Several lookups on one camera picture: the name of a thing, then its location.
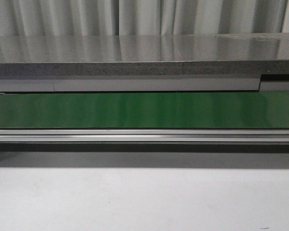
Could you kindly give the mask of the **grey stone slab bench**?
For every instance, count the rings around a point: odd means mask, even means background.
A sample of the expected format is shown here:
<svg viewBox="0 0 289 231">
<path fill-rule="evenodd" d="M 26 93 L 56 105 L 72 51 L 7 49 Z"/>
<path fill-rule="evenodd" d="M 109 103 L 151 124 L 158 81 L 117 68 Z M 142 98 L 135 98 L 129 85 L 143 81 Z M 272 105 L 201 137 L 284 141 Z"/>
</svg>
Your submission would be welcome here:
<svg viewBox="0 0 289 231">
<path fill-rule="evenodd" d="M 201 74 L 289 74 L 289 33 L 0 37 L 0 76 Z"/>
</svg>

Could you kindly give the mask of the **white conveyor rear rail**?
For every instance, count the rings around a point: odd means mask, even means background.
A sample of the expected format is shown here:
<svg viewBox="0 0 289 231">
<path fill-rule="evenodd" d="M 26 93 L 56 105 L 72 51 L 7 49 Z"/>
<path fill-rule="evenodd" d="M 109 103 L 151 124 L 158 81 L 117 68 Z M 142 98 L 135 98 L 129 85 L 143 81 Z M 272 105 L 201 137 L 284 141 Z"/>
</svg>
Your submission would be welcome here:
<svg viewBox="0 0 289 231">
<path fill-rule="evenodd" d="M 85 91 L 289 91 L 289 75 L 0 77 L 0 93 Z"/>
</svg>

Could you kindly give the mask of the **grey pleated curtain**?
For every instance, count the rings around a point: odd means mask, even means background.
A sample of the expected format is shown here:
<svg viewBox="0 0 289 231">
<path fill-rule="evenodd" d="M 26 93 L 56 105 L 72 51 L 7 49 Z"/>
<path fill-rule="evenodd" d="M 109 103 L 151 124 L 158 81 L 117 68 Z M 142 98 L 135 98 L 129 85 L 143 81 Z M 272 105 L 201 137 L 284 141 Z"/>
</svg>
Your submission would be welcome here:
<svg viewBox="0 0 289 231">
<path fill-rule="evenodd" d="M 289 0 L 0 0 L 0 36 L 289 32 Z"/>
</svg>

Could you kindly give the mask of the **aluminium conveyor front rail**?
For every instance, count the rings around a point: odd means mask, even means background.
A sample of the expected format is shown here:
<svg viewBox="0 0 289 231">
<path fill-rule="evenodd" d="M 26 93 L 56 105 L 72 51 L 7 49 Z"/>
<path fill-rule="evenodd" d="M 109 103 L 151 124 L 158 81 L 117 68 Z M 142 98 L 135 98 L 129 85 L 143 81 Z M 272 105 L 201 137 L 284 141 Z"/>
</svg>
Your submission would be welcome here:
<svg viewBox="0 0 289 231">
<path fill-rule="evenodd" d="M 289 129 L 0 129 L 0 142 L 289 142 Z"/>
</svg>

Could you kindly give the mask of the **green conveyor belt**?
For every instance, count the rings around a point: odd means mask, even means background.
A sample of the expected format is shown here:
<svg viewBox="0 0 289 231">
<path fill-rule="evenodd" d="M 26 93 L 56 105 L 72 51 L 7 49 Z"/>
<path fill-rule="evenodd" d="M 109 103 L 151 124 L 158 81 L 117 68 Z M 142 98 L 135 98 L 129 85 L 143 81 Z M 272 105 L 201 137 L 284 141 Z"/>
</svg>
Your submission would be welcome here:
<svg viewBox="0 0 289 231">
<path fill-rule="evenodd" d="M 0 128 L 289 128 L 289 92 L 0 94 Z"/>
</svg>

